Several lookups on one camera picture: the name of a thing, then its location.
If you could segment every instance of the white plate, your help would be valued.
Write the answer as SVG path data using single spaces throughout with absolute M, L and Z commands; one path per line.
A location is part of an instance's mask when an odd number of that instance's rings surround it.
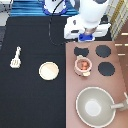
M 44 80 L 53 80 L 59 73 L 58 66 L 53 62 L 46 62 L 39 68 L 39 74 Z

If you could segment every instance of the bowl rim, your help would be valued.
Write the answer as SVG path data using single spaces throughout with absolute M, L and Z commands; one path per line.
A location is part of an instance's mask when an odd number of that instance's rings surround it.
M 78 114 L 78 116 L 80 117 L 80 119 L 81 119 L 85 124 L 87 124 L 88 126 L 91 126 L 91 127 L 94 127 L 94 128 L 96 128 L 96 127 L 98 127 L 98 128 L 106 127 L 106 126 L 108 126 L 108 125 L 114 120 L 115 114 L 116 114 L 116 109 L 113 110 L 113 116 L 112 116 L 112 118 L 110 119 L 110 121 L 107 122 L 106 124 L 100 125 L 100 126 L 95 126 L 95 125 L 89 124 L 88 122 L 86 122 L 86 121 L 82 118 L 82 116 L 81 116 L 80 113 L 79 113 L 79 110 L 78 110 L 78 100 L 79 100 L 79 97 L 81 96 L 81 94 L 83 94 L 86 90 L 89 90 L 89 89 L 99 89 L 99 90 L 105 92 L 105 93 L 110 97 L 111 101 L 112 101 L 113 104 L 114 104 L 113 98 L 112 98 L 111 95 L 110 95 L 107 91 L 105 91 L 104 89 L 102 89 L 102 88 L 100 88 L 100 87 L 87 87 L 87 88 L 83 89 L 83 90 L 78 94 L 78 96 L 77 96 L 77 99 L 76 99 L 76 111 L 77 111 L 77 114 Z

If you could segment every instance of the white bowl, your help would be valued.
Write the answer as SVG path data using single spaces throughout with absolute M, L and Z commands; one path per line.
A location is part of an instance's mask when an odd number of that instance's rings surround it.
M 43 63 L 39 68 L 39 74 L 44 80 L 53 80 L 58 76 L 59 68 L 53 62 Z
M 113 98 L 99 87 L 82 90 L 76 100 L 76 110 L 81 120 L 91 127 L 106 127 L 114 119 L 116 109 L 111 109 Z

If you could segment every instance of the pink table surface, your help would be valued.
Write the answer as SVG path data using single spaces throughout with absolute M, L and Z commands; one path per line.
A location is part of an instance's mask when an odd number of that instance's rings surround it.
M 76 55 L 74 55 L 74 48 L 85 48 L 89 46 L 89 54 L 87 58 L 92 61 L 91 75 L 87 78 L 80 77 L 74 72 L 74 63 Z M 111 55 L 107 58 L 101 58 L 96 55 L 95 49 L 98 45 L 107 45 L 111 48 Z M 111 62 L 115 67 L 115 73 L 112 76 L 102 76 L 98 71 L 99 63 L 103 61 Z M 113 41 L 95 41 L 89 44 L 77 44 L 70 42 L 66 44 L 66 128 L 91 128 L 81 121 L 76 112 L 76 98 L 80 91 L 84 88 L 93 86 L 100 87 L 113 97 L 115 103 L 125 100 L 124 92 L 126 87 L 122 75 L 115 42 Z M 128 128 L 128 110 L 120 112 L 116 111 L 113 122 L 106 126 L 106 128 Z

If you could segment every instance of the brown cup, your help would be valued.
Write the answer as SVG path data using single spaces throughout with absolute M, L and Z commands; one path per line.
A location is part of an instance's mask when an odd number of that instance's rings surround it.
M 81 70 L 80 69 L 80 64 L 81 64 L 82 61 L 88 62 L 88 64 L 89 64 L 88 69 L 86 69 L 86 70 Z M 80 75 L 80 76 L 89 76 L 91 68 L 92 68 L 92 62 L 88 58 L 83 57 L 82 55 L 77 56 L 77 60 L 75 61 L 74 70 L 78 75 Z

